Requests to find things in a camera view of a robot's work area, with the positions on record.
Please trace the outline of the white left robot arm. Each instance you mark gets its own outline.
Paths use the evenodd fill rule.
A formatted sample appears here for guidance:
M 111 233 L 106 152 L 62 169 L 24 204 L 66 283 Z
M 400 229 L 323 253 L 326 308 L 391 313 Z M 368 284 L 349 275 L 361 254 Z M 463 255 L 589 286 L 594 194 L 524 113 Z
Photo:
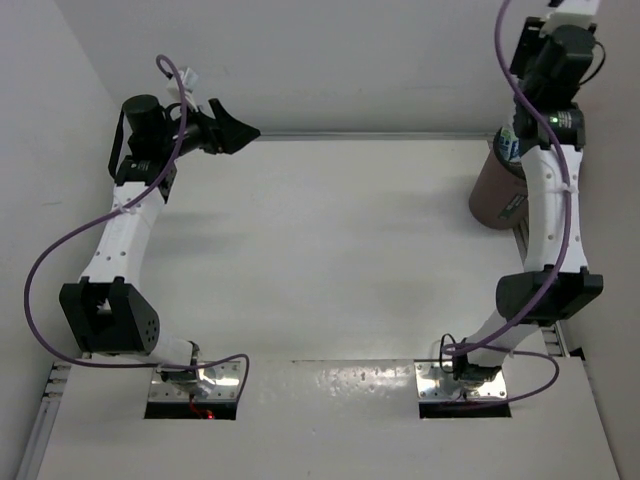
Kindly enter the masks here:
M 259 129 L 231 116 L 219 100 L 212 113 L 189 109 L 173 118 L 176 104 L 163 107 L 153 95 L 137 95 L 122 107 L 109 160 L 114 180 L 112 210 L 96 252 L 75 283 L 66 283 L 59 301 L 84 353 L 126 356 L 157 365 L 161 378 L 193 382 L 199 349 L 160 325 L 158 313 L 139 290 L 141 267 L 151 230 L 177 174 L 168 160 L 179 126 L 186 126 L 180 152 L 234 154 L 256 140 Z

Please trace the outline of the blue label clear bottle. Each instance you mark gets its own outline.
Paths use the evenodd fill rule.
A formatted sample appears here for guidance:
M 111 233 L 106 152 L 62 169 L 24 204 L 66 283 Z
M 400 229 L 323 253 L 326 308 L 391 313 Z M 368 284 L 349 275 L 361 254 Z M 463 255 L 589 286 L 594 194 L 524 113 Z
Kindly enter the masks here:
M 520 141 L 515 133 L 513 114 L 509 115 L 501 126 L 498 148 L 505 161 L 512 164 L 520 162 Z

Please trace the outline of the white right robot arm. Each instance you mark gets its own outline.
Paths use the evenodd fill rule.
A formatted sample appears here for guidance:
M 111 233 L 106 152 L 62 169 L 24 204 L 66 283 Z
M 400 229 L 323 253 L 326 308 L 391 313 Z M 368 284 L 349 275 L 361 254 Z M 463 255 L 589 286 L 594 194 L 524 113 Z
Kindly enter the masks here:
M 580 231 L 579 174 L 586 122 L 574 97 L 594 60 L 596 26 L 554 28 L 530 17 L 509 68 L 513 126 L 528 189 L 528 248 L 521 273 L 502 277 L 496 309 L 482 327 L 443 348 L 462 384 L 493 380 L 505 357 L 541 327 L 567 320 L 603 291 Z

